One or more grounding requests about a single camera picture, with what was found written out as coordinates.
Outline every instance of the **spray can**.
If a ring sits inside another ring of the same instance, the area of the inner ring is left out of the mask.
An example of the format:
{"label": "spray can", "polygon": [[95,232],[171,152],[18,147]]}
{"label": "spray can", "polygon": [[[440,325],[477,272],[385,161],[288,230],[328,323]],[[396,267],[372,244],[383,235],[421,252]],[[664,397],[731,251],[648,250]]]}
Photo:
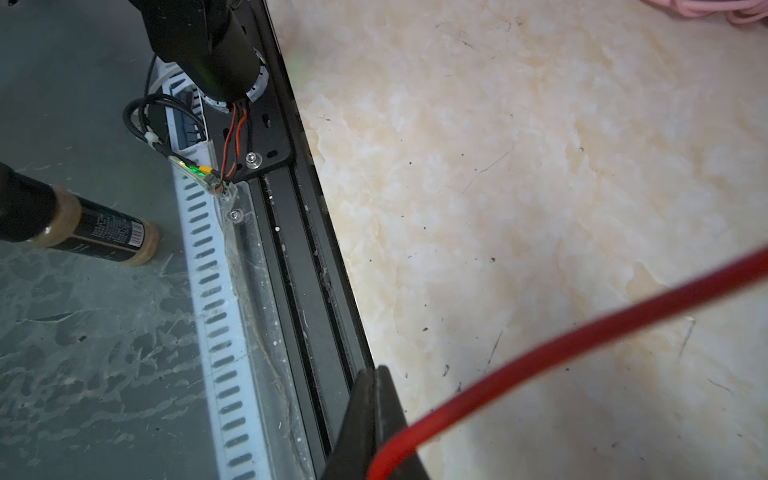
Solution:
{"label": "spray can", "polygon": [[0,163],[0,240],[50,247],[125,265],[154,255],[157,227],[14,172]]}

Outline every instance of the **bolt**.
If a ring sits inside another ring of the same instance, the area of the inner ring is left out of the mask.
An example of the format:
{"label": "bolt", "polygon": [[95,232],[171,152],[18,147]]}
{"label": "bolt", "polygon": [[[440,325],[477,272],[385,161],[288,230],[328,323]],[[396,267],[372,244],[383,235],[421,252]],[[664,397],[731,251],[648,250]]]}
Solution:
{"label": "bolt", "polygon": [[258,167],[261,167],[261,162],[263,161],[263,158],[260,154],[255,154],[254,152],[250,151],[245,155],[245,166],[248,168],[256,169]]}
{"label": "bolt", "polygon": [[243,211],[239,208],[236,208],[230,212],[230,220],[232,220],[234,223],[238,223],[243,219]]}

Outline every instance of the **red cable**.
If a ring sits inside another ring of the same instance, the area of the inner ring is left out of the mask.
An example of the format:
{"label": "red cable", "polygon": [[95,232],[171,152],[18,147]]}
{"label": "red cable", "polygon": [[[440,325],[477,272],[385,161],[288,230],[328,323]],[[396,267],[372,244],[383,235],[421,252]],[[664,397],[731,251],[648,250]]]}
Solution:
{"label": "red cable", "polygon": [[230,125],[230,130],[227,132],[227,139],[224,141],[224,155],[221,160],[221,180],[224,179],[224,167],[227,165],[227,148],[230,146],[230,138],[232,137],[232,130],[235,129],[235,117],[237,116],[237,105],[233,104],[232,108],[232,124]]}
{"label": "red cable", "polygon": [[[245,119],[248,118],[248,110],[243,110],[245,113],[243,114],[243,117],[240,119],[240,123],[237,124],[237,134],[235,135],[235,151],[237,152],[237,158],[240,158],[240,129],[243,127],[243,123],[245,122]],[[227,178],[231,177],[233,173],[235,173],[235,167],[237,167],[237,162],[232,165],[232,168],[230,169],[229,173],[227,173]]]}
{"label": "red cable", "polygon": [[419,445],[539,373],[659,320],[732,293],[766,275],[768,247],[698,280],[546,342],[395,435],[373,459],[368,480],[386,480]]}

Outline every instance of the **beige marble tile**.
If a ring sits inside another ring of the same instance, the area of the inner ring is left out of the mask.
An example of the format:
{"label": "beige marble tile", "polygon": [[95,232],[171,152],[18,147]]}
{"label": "beige marble tile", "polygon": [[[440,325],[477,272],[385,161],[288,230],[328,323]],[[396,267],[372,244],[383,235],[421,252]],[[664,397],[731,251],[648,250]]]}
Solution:
{"label": "beige marble tile", "polygon": [[[635,0],[270,9],[372,353],[411,421],[768,240],[764,25]],[[767,293],[541,376],[421,449],[429,473],[767,477]]]}

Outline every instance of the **black cable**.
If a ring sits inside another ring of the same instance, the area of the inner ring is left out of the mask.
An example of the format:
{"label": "black cable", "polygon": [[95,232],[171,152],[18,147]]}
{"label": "black cable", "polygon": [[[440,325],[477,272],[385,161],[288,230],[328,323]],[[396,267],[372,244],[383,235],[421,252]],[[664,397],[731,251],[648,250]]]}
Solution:
{"label": "black cable", "polygon": [[157,54],[152,55],[152,61],[149,62],[149,70],[147,70],[147,80],[144,82],[144,96],[149,95],[149,80],[152,79],[152,71],[154,71],[154,64],[157,62]]}
{"label": "black cable", "polygon": [[[147,138],[144,136],[144,134],[147,133],[147,125],[141,125],[141,128],[139,128],[133,122],[134,112],[144,103],[144,101],[146,101],[146,98],[137,98],[136,100],[131,101],[130,103],[128,103],[128,105],[125,106],[125,108],[123,109],[123,123],[127,127],[128,131],[130,131],[136,138],[138,138],[141,141],[147,142]],[[174,156],[174,157],[177,157],[179,160],[183,161],[188,166],[197,167],[196,163],[186,158],[184,155],[172,151],[167,146],[167,144],[163,141],[155,142],[151,144],[151,146],[153,149],[155,149],[158,153],[160,153],[164,157]]]}
{"label": "black cable", "polygon": [[179,100],[176,97],[172,97],[170,95],[166,95],[164,93],[155,93],[148,95],[142,99],[139,99],[139,104],[137,106],[139,110],[139,125],[142,129],[146,131],[147,125],[149,125],[149,120],[147,119],[147,115],[145,113],[145,108],[148,105],[160,105],[162,107],[168,107],[173,110],[179,111],[182,114],[187,115],[189,118],[192,119],[192,121],[195,122],[197,125],[197,129],[200,132],[200,138],[205,141],[206,135],[205,135],[205,124],[203,121],[198,117],[191,108],[186,106],[181,100]]}

